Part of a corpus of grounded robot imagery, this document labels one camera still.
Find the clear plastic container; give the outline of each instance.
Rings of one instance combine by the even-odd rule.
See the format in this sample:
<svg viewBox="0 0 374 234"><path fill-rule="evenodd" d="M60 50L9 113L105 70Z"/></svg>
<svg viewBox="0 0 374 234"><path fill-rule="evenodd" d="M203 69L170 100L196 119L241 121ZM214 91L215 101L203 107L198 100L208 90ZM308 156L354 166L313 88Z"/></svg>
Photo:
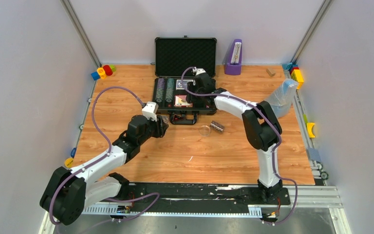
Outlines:
<svg viewBox="0 0 374 234"><path fill-rule="evenodd" d="M277 118L283 117L289 112L298 85L297 81L287 78L265 99L269 102Z"/></svg>

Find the gray wall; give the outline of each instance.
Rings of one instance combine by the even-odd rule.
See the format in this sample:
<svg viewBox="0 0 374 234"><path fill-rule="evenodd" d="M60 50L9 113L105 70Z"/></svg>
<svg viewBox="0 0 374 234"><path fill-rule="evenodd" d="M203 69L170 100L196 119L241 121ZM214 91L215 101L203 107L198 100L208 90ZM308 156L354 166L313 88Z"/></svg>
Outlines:
<svg viewBox="0 0 374 234"><path fill-rule="evenodd" d="M95 70L58 0L0 0L0 234L37 233Z"/></svg>
<svg viewBox="0 0 374 234"><path fill-rule="evenodd" d="M353 233L374 233L374 2L335 0L299 65L329 181Z"/></svg>
<svg viewBox="0 0 374 234"><path fill-rule="evenodd" d="M323 0L71 0L103 63L150 63L156 37L234 39L243 63L288 62Z"/></svg>

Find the wooden tabletop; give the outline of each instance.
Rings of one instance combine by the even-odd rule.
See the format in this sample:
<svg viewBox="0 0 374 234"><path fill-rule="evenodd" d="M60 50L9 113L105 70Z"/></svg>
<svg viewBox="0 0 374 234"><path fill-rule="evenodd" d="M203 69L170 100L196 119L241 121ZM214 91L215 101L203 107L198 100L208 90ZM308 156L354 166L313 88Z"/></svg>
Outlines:
<svg viewBox="0 0 374 234"><path fill-rule="evenodd" d="M135 92L144 102L152 100L154 66L118 65L117 71L99 80L93 94L109 86L124 86ZM269 77L266 68L276 71ZM216 70L216 88L222 87L243 99L260 102L285 79L281 66L243 66L240 76L227 76L223 67ZM107 149L105 139L96 131L87 113L74 166L84 163ZM127 129L134 115L141 115L135 98L123 90L105 92L95 107L95 119L102 131L113 142ZM225 126L223 134L211 132L201 136L198 129L214 120ZM314 184L312 171L300 134L295 111L279 119L283 129L283 143L278 148L279 173L298 184ZM127 164L113 172L130 182L186 182L254 184L259 176L256 150L248 143L243 122L237 117L218 111L213 116L199 116L195 125L171 125L163 138L150 138L141 152Z"/></svg>

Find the yellow box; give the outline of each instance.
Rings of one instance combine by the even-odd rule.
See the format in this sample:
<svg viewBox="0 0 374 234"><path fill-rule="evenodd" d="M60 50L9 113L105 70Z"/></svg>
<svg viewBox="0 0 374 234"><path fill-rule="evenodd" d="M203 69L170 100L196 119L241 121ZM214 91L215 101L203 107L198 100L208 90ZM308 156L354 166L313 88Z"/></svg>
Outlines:
<svg viewBox="0 0 374 234"><path fill-rule="evenodd" d="M299 69L294 69L292 74L290 74L293 80L299 82L298 89L300 89L303 85L303 77L302 73L300 72Z"/></svg>
<svg viewBox="0 0 374 234"><path fill-rule="evenodd" d="M107 78L107 74L105 73L104 68L102 67L98 68L97 72L98 72L99 77L101 77L101 79Z"/></svg>

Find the black foam lining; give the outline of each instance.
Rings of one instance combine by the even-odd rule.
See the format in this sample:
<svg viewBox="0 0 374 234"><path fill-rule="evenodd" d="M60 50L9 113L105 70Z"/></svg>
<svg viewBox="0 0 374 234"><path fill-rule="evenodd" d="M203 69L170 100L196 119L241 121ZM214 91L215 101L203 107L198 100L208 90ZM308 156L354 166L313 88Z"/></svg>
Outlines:
<svg viewBox="0 0 374 234"><path fill-rule="evenodd" d="M180 77L191 66L204 68L210 77L216 75L215 38L156 38L155 74Z"/></svg>

